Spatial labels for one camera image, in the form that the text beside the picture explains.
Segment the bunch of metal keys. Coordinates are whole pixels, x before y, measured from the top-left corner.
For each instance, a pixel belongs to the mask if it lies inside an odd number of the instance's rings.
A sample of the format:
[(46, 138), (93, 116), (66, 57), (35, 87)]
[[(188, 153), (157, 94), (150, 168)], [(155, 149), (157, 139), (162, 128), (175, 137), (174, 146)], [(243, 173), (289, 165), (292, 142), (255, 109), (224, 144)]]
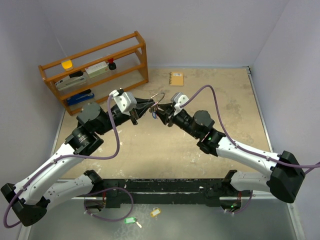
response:
[(149, 112), (150, 113), (156, 113), (158, 110), (159, 106), (158, 104), (153, 104), (150, 108), (149, 108)]

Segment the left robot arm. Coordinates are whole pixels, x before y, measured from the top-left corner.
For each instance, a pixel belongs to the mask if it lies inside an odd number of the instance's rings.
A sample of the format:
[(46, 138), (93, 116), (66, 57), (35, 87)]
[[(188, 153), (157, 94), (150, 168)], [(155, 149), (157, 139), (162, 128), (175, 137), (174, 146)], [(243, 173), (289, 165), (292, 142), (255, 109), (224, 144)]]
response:
[(117, 126), (137, 120), (155, 103), (153, 99), (114, 97), (116, 104), (104, 111), (99, 104), (87, 104), (77, 116), (78, 126), (65, 139), (58, 150), (36, 171), (18, 183), (7, 183), (1, 193), (8, 201), (3, 216), (7, 229), (19, 224), (25, 227), (38, 222), (44, 215), (61, 203), (73, 197), (98, 196), (103, 191), (101, 177), (94, 170), (87, 170), (79, 177), (62, 184), (57, 180), (68, 170), (92, 155), (102, 144), (101, 135), (113, 131), (116, 141), (115, 152), (110, 156), (98, 156), (97, 160), (111, 160), (120, 151)]

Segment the large metal keyring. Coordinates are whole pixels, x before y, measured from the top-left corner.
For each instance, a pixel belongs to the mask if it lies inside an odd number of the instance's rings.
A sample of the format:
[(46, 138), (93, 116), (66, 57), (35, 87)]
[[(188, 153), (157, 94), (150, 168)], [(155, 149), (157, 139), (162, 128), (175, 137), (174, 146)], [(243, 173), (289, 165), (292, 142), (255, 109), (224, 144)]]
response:
[(164, 99), (165, 95), (166, 94), (164, 92), (158, 92), (151, 96), (150, 99), (154, 101), (155, 105), (157, 105)]

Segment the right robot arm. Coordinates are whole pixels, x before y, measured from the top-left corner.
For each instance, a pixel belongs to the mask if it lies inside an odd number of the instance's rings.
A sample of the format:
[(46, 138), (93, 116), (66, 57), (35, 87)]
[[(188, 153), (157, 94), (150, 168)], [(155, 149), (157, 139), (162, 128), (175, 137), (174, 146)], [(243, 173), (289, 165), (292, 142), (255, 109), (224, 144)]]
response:
[(195, 138), (197, 146), (205, 154), (231, 159), (255, 170), (231, 170), (222, 183), (226, 195), (253, 190), (271, 193), (285, 203), (296, 200), (306, 175), (291, 152), (267, 152), (229, 139), (214, 128), (215, 122), (206, 110), (189, 115), (184, 109), (177, 112), (172, 103), (167, 103), (159, 104), (155, 113), (164, 125), (176, 125)]

